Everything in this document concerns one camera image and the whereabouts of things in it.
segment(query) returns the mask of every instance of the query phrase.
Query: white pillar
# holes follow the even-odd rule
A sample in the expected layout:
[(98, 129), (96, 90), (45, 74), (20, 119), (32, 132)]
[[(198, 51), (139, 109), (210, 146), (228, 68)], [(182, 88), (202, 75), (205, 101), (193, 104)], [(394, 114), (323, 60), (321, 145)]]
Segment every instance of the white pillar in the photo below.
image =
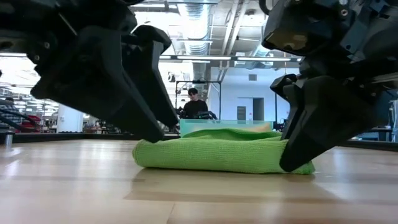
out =
[(83, 112), (60, 104), (58, 107), (57, 133), (62, 131), (82, 132)]

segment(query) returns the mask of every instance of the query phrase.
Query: green towel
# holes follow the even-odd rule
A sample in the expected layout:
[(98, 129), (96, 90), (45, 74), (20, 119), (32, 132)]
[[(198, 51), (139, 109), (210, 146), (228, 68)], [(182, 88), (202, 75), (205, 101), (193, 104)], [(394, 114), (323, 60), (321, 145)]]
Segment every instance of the green towel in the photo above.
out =
[[(250, 174), (285, 173), (279, 166), (287, 140), (281, 133), (263, 133), (241, 129), (201, 130), (180, 139), (155, 144), (141, 140), (132, 152), (142, 167), (215, 170)], [(294, 174), (311, 174), (310, 162)]]

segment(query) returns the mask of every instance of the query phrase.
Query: metal frame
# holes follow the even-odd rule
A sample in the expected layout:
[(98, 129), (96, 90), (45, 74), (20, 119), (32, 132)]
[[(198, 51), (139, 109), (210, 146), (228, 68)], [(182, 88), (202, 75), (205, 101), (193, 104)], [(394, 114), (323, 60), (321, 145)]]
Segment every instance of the metal frame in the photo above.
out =
[(178, 92), (178, 84), (179, 83), (192, 83), (192, 84), (206, 84), (209, 83), (211, 85), (214, 85), (214, 83), (217, 83), (220, 86), (220, 89), (218, 91), (218, 102), (219, 102), (219, 109), (218, 109), (218, 119), (221, 119), (221, 81), (199, 81), (199, 80), (194, 80), (194, 81), (175, 81), (175, 108), (177, 109), (177, 92)]

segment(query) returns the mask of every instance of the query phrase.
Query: folded towel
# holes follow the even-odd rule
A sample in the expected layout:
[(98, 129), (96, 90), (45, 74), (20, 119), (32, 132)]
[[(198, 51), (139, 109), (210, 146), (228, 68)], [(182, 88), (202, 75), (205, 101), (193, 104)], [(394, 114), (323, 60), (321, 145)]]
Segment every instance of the folded towel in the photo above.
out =
[[(201, 130), (155, 144), (141, 140), (132, 152), (142, 167), (215, 170), (250, 174), (285, 173), (279, 166), (287, 140), (281, 133), (242, 129)], [(311, 174), (311, 162), (292, 173)]]

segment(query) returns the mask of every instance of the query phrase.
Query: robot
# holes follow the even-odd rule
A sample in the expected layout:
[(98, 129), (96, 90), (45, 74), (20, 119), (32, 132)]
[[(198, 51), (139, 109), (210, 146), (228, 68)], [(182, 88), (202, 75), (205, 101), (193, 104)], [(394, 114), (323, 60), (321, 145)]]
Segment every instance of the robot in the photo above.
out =
[[(143, 0), (0, 0), (0, 51), (25, 52), (41, 76), (31, 93), (151, 142), (178, 123), (157, 68), (170, 45), (137, 27)], [(303, 56), (271, 89), (290, 103), (280, 160), (290, 172), (375, 126), (397, 98), (398, 1), (260, 0), (262, 45)]]

